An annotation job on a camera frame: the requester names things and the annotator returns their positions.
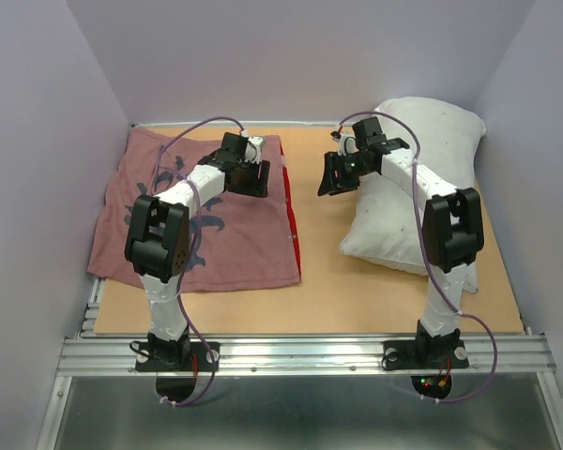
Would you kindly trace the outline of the pink pillowcase with dark print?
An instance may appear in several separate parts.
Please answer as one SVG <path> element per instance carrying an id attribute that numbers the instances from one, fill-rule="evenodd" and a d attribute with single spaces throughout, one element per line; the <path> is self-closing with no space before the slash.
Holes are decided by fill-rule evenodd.
<path id="1" fill-rule="evenodd" d="M 133 129 L 107 186 L 88 272 L 140 287 L 138 275 L 124 257 L 135 200 L 172 187 L 181 173 L 189 173 L 220 144 L 219 139 L 174 142 L 146 128 Z M 202 234 L 182 279 L 183 292 L 260 290 L 299 283 L 292 237 L 296 226 L 288 216 L 289 185 L 278 136 L 266 136 L 263 157 L 270 163 L 264 199 L 224 192 L 204 202 L 202 215 L 191 219 L 190 230 Z"/>

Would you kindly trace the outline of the white pillow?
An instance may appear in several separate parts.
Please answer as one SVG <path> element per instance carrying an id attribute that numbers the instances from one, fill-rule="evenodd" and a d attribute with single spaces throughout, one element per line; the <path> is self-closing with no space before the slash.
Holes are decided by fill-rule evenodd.
<path id="1" fill-rule="evenodd" d="M 475 185 L 474 158 L 486 126 L 475 113 L 426 97 L 400 97 L 376 110 L 406 123 L 421 143 L 420 162 L 457 188 Z M 425 276 L 412 199 L 377 173 L 360 179 L 356 215 L 340 252 Z"/>

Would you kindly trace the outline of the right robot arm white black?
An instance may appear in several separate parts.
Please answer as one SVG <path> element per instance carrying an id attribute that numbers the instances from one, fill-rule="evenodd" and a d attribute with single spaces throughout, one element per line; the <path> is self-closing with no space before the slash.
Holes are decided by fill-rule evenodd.
<path id="1" fill-rule="evenodd" d="M 389 138 L 379 114 L 356 114 L 350 135 L 337 125 L 331 133 L 338 149 L 324 155 L 319 196 L 356 190 L 362 177 L 384 175 L 412 199 L 418 242 L 428 273 L 426 306 L 411 340 L 383 344 L 384 370 L 467 368 L 459 320 L 465 272 L 484 246 L 479 193 L 458 188 L 418 160 L 418 140 Z"/>

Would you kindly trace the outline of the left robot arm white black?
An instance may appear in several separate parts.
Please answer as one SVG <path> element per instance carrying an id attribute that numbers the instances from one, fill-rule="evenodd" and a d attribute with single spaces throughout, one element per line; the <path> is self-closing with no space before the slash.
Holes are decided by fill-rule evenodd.
<path id="1" fill-rule="evenodd" d="M 136 199 L 124 254 L 141 280 L 150 312 L 146 341 L 130 345 L 137 371 L 195 367 L 180 284 L 199 240 L 201 209 L 226 191 L 266 197 L 270 163 L 262 157 L 264 145 L 261 136 L 225 133 L 221 146 L 202 157 L 177 184 Z"/>

